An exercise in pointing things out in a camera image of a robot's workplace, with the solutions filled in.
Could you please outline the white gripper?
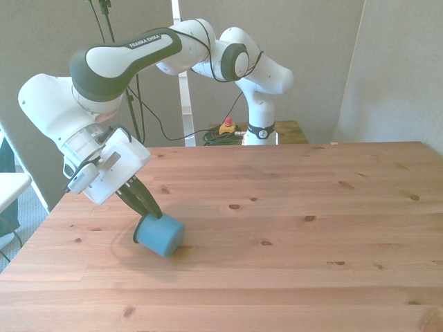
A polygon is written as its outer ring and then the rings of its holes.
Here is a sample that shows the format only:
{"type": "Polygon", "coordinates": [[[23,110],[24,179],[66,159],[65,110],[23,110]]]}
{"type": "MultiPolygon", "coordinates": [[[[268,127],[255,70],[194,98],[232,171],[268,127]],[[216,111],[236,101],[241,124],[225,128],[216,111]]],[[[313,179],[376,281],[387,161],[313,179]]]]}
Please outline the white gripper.
{"type": "Polygon", "coordinates": [[[163,213],[150,191],[135,176],[150,160],[151,153],[122,129],[117,129],[100,152],[98,176],[83,190],[94,203],[102,204],[114,193],[133,211],[146,216],[147,211],[160,219],[163,213]],[[120,188],[129,181],[129,188],[120,188]]]}

